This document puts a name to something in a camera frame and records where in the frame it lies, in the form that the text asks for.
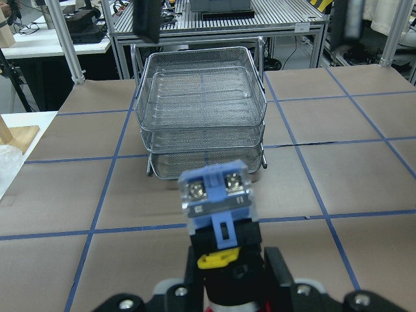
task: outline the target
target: white label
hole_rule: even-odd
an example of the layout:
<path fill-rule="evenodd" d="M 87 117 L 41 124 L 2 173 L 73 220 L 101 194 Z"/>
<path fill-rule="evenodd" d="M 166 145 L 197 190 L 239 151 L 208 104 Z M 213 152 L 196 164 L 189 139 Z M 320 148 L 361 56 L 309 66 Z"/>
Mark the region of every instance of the white label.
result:
<path fill-rule="evenodd" d="M 310 23 L 296 23 L 294 24 L 294 31 L 296 33 L 306 33 L 309 32 L 310 26 Z"/>

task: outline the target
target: yellow and black hazard stripe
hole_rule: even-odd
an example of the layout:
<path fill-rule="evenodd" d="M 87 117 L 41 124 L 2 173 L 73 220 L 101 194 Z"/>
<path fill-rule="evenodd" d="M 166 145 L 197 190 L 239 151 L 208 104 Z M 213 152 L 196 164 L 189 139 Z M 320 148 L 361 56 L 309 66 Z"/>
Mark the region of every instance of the yellow and black hazard stripe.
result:
<path fill-rule="evenodd" d="M 325 8 L 332 3 L 333 0 L 310 0 L 309 2 L 321 12 L 325 11 Z"/>

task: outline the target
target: screw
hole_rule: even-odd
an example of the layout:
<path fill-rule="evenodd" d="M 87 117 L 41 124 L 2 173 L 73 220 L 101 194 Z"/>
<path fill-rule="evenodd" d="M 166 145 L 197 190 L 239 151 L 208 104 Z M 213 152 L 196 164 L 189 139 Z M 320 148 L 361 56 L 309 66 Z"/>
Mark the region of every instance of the screw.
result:
<path fill-rule="evenodd" d="M 355 296 L 354 302 L 361 306 L 368 307 L 370 305 L 370 297 L 366 294 L 358 294 L 357 296 Z"/>
<path fill-rule="evenodd" d="M 297 294 L 309 296 L 310 293 L 311 293 L 311 287 L 309 285 L 302 284 L 298 286 Z"/>
<path fill-rule="evenodd" d="M 188 293 L 188 289 L 184 287 L 180 287 L 175 290 L 175 296 L 184 296 Z"/>
<path fill-rule="evenodd" d="M 130 299 L 126 299 L 120 302 L 120 304 L 118 305 L 118 307 L 120 308 L 120 310 L 127 310 L 130 309 L 133 306 L 134 302 Z"/>

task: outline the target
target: wire mesh tray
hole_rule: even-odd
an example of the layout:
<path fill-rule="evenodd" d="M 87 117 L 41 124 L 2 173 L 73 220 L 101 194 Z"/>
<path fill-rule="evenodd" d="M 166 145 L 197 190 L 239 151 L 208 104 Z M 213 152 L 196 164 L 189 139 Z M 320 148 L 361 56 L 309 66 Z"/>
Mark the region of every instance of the wire mesh tray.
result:
<path fill-rule="evenodd" d="M 267 166 L 263 154 L 263 145 L 258 144 L 254 148 L 150 154 L 149 163 L 159 179 L 178 179 L 185 170 L 202 168 L 210 164 L 227 163 L 237 159 L 246 163 L 249 173 L 254 173 L 260 169 L 262 164 L 265 168 Z"/>
<path fill-rule="evenodd" d="M 135 110 L 145 131 L 256 126 L 266 99 L 245 47 L 154 53 Z"/>
<path fill-rule="evenodd" d="M 212 128 L 203 130 L 142 130 L 142 139 L 151 153 L 179 153 L 226 148 L 253 148 L 263 139 L 265 123 L 255 127 Z"/>

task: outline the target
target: tan table surface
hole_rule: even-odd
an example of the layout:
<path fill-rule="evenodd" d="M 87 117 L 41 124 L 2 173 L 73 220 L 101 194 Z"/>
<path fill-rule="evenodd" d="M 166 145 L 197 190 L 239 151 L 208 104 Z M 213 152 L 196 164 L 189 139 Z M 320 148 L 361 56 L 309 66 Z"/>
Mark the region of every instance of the tan table surface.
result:
<path fill-rule="evenodd" d="M 416 311 L 416 88 L 377 65 L 267 72 L 265 246 L 337 300 Z M 146 176 L 133 81 L 76 86 L 0 201 L 0 310 L 149 300 L 190 244 L 176 183 Z"/>

